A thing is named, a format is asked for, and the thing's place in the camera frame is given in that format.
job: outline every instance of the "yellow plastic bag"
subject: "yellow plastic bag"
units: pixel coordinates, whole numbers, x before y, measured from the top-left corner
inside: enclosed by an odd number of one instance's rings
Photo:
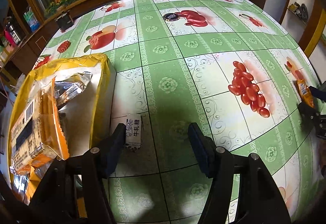
[[[108,64],[108,57],[103,53],[97,53],[80,58],[53,60],[32,70],[26,76],[12,110],[9,123],[9,143],[11,142],[11,128],[40,87],[48,84],[53,77],[59,81],[74,73],[84,71],[93,74],[91,84],[82,94],[60,110],[66,113],[67,117],[69,153],[71,156],[82,155],[106,137],[110,125],[116,73],[111,64]]]

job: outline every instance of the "blue gripper pad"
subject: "blue gripper pad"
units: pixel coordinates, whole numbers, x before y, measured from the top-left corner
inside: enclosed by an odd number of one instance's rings
[[[201,172],[207,178],[213,178],[217,169],[214,153],[216,146],[213,140],[203,135],[197,123],[189,125],[188,138]]]

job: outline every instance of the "white candy wrapper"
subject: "white candy wrapper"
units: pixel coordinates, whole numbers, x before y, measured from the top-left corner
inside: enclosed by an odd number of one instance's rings
[[[133,150],[141,147],[141,115],[139,114],[127,114],[126,147]]]

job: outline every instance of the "printed grape bunch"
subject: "printed grape bunch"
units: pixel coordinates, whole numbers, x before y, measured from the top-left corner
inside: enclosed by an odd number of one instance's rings
[[[245,105],[250,105],[251,110],[259,113],[262,117],[269,117],[270,112],[265,108],[265,97],[259,92],[257,84],[253,84],[254,77],[247,72],[243,63],[234,61],[232,84],[228,86],[230,92],[236,96],[241,96],[241,101]]]

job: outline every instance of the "green and white tablecloth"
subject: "green and white tablecloth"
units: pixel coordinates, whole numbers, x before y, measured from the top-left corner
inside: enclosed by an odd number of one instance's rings
[[[191,15],[166,21],[167,13]],[[102,29],[111,35],[94,49],[92,38]],[[66,40],[69,48],[59,53]],[[217,146],[259,154],[292,219],[315,195],[321,177],[317,139],[302,123],[286,64],[294,64],[308,85],[318,86],[318,78],[294,39],[250,1],[122,0],[58,31],[35,65],[45,55],[53,60],[97,52],[107,54],[117,71],[111,129],[127,113],[141,113],[143,122],[141,149],[123,150],[104,183],[117,222],[197,223],[211,180],[200,172],[187,138],[191,122]],[[229,91],[234,61],[253,75],[270,117]],[[323,103],[316,107],[321,111]],[[227,222],[235,217],[238,187],[235,175]]]

